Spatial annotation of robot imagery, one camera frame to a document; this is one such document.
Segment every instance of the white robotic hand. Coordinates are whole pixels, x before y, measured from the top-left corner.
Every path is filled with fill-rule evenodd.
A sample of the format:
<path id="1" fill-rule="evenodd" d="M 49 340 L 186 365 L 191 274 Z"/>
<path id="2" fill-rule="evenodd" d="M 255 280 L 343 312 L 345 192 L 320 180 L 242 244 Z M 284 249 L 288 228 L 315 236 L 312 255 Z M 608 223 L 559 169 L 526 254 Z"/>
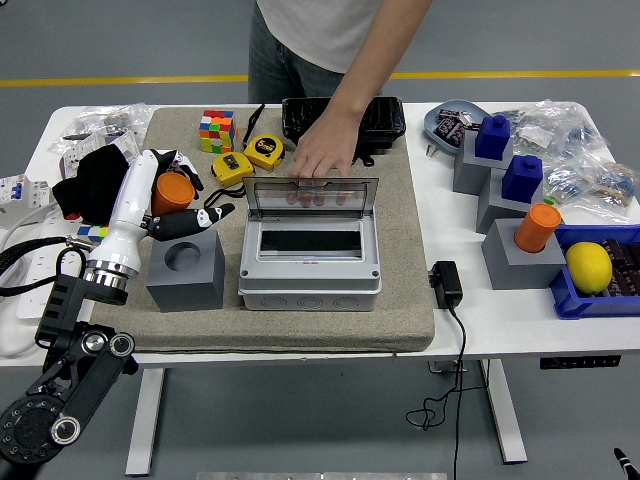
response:
<path id="1" fill-rule="evenodd" d="M 138 244 L 144 237 L 150 235 L 165 241 L 193 235 L 233 211 L 233 205 L 227 204 L 153 218 L 151 195 L 157 178 L 178 168 L 189 176 L 196 188 L 199 185 L 200 190 L 204 189 L 189 159 L 175 150 L 145 150 L 130 163 L 113 207 L 109 231 L 89 255 L 85 279 L 125 290 L 127 280 L 140 271 Z"/>

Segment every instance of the power adapter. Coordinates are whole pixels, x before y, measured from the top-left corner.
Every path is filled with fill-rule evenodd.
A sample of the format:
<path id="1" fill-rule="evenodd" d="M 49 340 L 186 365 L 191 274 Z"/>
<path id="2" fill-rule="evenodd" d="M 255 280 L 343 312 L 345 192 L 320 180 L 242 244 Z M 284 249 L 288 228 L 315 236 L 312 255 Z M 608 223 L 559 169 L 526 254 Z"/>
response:
<path id="1" fill-rule="evenodd" d="M 436 262 L 429 271 L 429 285 L 435 291 L 438 308 L 448 310 L 462 301 L 462 285 L 454 261 Z"/>

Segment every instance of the floor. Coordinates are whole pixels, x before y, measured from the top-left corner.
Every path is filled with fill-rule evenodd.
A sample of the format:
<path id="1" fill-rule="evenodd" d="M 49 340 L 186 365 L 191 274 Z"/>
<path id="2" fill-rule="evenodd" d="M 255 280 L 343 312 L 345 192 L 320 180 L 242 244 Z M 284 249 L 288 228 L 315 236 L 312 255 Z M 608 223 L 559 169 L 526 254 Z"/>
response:
<path id="1" fill-rule="evenodd" d="M 9 0 L 0 7 L 2 175 L 24 171 L 62 106 L 244 102 L 246 83 L 230 76 L 247 71 L 251 9 L 250 0 Z M 636 0 L 436 0 L 397 71 L 443 74 L 391 80 L 384 93 L 405 102 L 575 101 L 617 161 L 640 169 L 633 131 L 640 117 L 639 21 Z M 473 78 L 478 72 L 485 74 Z M 212 75 L 229 77 L 131 80 Z M 480 385 L 477 362 L 466 366 L 465 384 Z M 529 461 L 503 465 L 487 396 L 474 390 L 463 396 L 459 478 L 624 478 L 614 447 L 640 464 L 640 357 L 626 355 L 617 368 L 541 371 L 536 358 L 508 358 L 504 367 Z M 37 375 L 0 372 L 0 405 Z M 122 377 L 77 444 L 40 478 L 123 478 L 140 381 L 140 374 Z M 150 478 L 194 479 L 203 471 L 453 478 L 454 402 L 439 428 L 423 432 L 404 418 L 451 383 L 450 375 L 431 374 L 416 360 L 171 370 Z"/>

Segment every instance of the human arm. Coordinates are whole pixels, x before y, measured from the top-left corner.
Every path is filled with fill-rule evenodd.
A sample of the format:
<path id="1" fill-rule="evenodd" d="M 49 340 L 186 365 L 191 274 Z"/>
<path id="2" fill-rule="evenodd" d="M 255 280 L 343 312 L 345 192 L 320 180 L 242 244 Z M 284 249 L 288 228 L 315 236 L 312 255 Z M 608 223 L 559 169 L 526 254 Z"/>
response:
<path id="1" fill-rule="evenodd" d="M 300 138 L 290 176 L 351 176 L 358 129 L 420 27 L 432 0 L 382 0 L 371 27 L 324 113 Z"/>

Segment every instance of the gray felt mat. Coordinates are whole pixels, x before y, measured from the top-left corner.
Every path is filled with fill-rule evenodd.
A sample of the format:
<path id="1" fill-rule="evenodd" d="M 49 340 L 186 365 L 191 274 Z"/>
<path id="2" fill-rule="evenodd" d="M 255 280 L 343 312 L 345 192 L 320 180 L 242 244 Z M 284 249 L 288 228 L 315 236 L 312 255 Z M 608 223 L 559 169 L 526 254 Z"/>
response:
<path id="1" fill-rule="evenodd" d="M 253 108 L 233 109 L 240 136 L 246 132 Z M 178 149 L 196 166 L 205 185 L 204 195 L 192 207 L 201 207 L 219 188 L 210 171 L 214 154 L 200 147 L 198 127 L 204 108 L 158 109 L 149 124 L 145 148 Z M 281 110 L 265 109 L 255 129 L 281 137 Z M 257 176 L 286 176 L 294 146 L 286 142 L 282 164 L 269 174 L 256 168 Z M 433 340 L 434 321 L 422 236 L 411 187 L 409 158 L 404 138 L 396 140 L 384 155 L 374 157 L 374 167 L 362 162 L 354 177 L 378 177 L 376 197 L 382 292 L 372 312 L 249 311 L 238 297 L 240 254 L 246 218 L 246 199 L 223 198 L 236 210 L 217 228 L 226 258 L 224 308 L 219 310 L 161 313 L 147 292 L 146 265 L 153 240 L 140 244 L 143 270 L 130 281 L 129 300 L 123 307 L 96 304 L 92 322 L 128 332 L 136 350 L 243 351 L 243 352 L 408 352 L 421 351 Z"/>

